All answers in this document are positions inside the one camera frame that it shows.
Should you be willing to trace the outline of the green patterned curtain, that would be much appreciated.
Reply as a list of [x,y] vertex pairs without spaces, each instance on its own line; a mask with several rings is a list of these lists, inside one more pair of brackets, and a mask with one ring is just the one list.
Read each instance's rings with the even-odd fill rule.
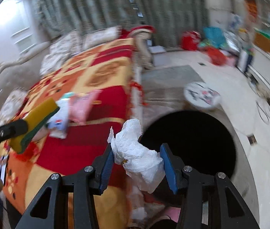
[[186,31],[208,25],[205,0],[32,0],[35,17],[51,39],[79,30],[86,35],[120,25],[155,29],[154,43],[177,47]]

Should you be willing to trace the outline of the pink snack package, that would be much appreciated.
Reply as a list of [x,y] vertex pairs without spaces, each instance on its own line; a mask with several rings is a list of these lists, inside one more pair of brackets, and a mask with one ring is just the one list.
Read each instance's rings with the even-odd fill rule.
[[77,94],[69,98],[69,120],[75,123],[85,123],[93,105],[102,90],[92,90],[86,94]]

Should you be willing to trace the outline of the red gift bag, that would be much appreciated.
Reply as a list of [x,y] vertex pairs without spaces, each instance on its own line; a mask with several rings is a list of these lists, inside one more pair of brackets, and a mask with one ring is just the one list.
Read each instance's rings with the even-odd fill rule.
[[201,41],[201,35],[196,31],[186,31],[181,37],[181,48],[186,51],[196,51]]

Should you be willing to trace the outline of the cat face round stool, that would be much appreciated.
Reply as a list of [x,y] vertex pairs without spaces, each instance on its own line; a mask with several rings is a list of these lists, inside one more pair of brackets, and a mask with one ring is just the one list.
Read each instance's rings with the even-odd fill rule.
[[221,95],[205,82],[191,82],[184,87],[185,100],[198,110],[212,110],[221,103]]

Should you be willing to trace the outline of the yellow green sponge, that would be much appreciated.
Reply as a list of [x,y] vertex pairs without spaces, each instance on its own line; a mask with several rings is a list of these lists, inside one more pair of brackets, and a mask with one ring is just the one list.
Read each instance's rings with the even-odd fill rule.
[[9,146],[16,153],[22,154],[37,132],[59,109],[54,99],[48,98],[31,110],[24,118],[10,123],[12,134],[9,136]]

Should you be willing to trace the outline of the teal gift bag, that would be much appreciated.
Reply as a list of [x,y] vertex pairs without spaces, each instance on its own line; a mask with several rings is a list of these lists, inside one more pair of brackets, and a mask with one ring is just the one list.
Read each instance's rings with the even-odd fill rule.
[[219,27],[205,27],[203,29],[205,39],[215,48],[220,48],[226,43],[223,31]]

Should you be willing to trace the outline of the grey floor rug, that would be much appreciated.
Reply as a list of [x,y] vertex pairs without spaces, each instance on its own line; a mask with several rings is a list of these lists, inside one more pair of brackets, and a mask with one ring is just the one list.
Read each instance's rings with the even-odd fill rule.
[[259,221],[258,195],[252,170],[228,116],[221,106],[212,110],[198,110],[185,100],[184,87],[191,82],[201,81],[202,78],[189,65],[145,71],[142,74],[142,86],[147,105],[143,108],[143,132],[160,117],[183,110],[203,112],[222,122],[233,137],[236,147],[235,170],[229,179],[237,188],[256,221]]

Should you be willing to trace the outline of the black round trash bin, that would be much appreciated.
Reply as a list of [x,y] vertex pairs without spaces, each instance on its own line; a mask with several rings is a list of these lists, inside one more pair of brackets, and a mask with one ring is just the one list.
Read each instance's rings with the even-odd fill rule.
[[231,178],[235,170],[233,137],[222,122],[203,112],[183,110],[162,116],[144,130],[139,142],[156,152],[166,143],[173,155],[201,174],[223,172]]

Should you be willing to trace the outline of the red orange patterned blanket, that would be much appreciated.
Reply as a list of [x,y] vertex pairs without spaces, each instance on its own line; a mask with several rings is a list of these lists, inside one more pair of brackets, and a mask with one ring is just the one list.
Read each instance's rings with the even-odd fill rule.
[[47,130],[22,154],[9,141],[0,143],[0,159],[7,158],[3,194],[12,228],[53,173],[69,176],[92,164],[105,151],[109,134],[120,132],[131,117],[137,52],[134,38],[119,38],[72,57],[31,87],[15,118],[48,98],[65,98],[68,116],[54,116],[54,122],[67,127],[58,136]]

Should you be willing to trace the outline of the red plastic bag on floor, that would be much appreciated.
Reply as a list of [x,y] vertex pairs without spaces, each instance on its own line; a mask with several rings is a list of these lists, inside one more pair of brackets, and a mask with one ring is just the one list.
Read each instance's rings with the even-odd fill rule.
[[211,59],[211,63],[217,66],[222,66],[226,64],[226,56],[216,48],[209,47],[207,49],[207,54]]

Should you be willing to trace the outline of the white tissue paper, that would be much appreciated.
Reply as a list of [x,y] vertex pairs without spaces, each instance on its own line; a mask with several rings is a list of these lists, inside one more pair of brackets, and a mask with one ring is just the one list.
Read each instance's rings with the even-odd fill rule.
[[110,129],[107,142],[111,144],[114,162],[123,166],[141,191],[152,194],[165,177],[164,160],[158,152],[139,143],[141,135],[141,123],[133,118],[125,121],[117,134]]

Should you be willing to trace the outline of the white embroidered pillow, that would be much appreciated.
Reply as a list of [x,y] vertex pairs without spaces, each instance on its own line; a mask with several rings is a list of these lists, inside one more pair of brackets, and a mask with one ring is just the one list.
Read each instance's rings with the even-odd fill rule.
[[100,44],[118,39],[121,31],[122,27],[118,25],[86,34],[83,38],[82,50],[85,51]]
[[81,51],[82,38],[79,30],[73,30],[59,38],[50,46],[50,54],[71,54],[77,55]]

